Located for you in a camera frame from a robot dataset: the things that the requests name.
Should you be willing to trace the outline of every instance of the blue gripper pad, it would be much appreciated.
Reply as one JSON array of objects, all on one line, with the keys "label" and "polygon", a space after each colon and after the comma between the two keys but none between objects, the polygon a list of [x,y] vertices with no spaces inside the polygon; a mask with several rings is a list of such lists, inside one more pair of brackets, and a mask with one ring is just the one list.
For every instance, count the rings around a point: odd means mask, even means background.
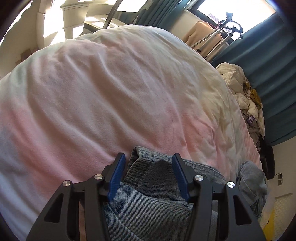
[{"label": "blue gripper pad", "polygon": [[179,153],[175,153],[175,155],[173,155],[172,168],[177,179],[181,196],[185,199],[186,202],[188,202],[190,199],[190,195],[188,193],[188,185],[190,182],[192,182],[193,177],[188,177],[185,170],[187,167]]},{"label": "blue gripper pad", "polygon": [[118,153],[118,155],[115,158],[115,161],[113,163],[116,164],[116,167],[113,171],[113,175],[110,179],[109,182],[109,192],[107,195],[108,201],[112,201],[112,199],[115,197],[116,193],[117,193],[117,189],[119,187],[122,175],[123,175],[123,171],[126,165],[126,156],[123,153]]}]

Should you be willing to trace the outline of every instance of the bed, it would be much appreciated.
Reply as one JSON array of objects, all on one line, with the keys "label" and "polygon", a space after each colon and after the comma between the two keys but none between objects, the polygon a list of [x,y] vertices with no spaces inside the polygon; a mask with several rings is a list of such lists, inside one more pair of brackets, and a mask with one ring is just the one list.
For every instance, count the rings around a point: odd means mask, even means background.
[{"label": "bed", "polygon": [[219,73],[169,32],[122,26],[35,52],[0,81],[0,212],[25,240],[64,180],[100,173],[144,146],[234,181],[262,169]]}]

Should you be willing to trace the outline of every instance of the gray jeans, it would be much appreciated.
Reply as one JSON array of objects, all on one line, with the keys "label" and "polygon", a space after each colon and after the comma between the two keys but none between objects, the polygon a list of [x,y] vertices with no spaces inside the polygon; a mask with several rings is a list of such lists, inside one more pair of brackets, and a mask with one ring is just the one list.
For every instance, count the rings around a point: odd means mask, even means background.
[{"label": "gray jeans", "polygon": [[[172,156],[138,146],[133,149],[127,175],[116,197],[104,208],[113,241],[184,239],[193,205],[182,199],[171,161]],[[216,169],[184,161],[197,175],[212,182],[226,183]],[[252,162],[246,161],[241,167],[237,185],[260,217],[267,194],[264,173]],[[217,212],[212,211],[209,240],[215,240],[216,224]]]}]

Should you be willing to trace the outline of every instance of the pile of clothes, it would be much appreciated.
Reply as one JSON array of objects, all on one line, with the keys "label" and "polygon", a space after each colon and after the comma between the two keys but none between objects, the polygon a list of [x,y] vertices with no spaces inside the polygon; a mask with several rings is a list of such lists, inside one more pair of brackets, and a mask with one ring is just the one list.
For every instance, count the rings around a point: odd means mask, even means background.
[{"label": "pile of clothes", "polygon": [[246,121],[250,137],[260,152],[260,141],[265,135],[264,118],[262,112],[261,99],[255,89],[253,89],[244,75],[243,69],[235,64],[221,63],[216,70],[224,79],[230,91],[234,95],[242,116]]}]

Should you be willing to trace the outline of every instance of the wall socket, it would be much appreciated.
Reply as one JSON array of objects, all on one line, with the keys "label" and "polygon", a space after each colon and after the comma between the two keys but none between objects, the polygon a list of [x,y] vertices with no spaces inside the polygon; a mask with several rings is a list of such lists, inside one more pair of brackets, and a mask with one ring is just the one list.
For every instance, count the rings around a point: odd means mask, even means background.
[{"label": "wall socket", "polygon": [[278,175],[278,186],[279,186],[279,185],[282,185],[282,184],[283,184],[283,174],[280,173],[280,174]]}]

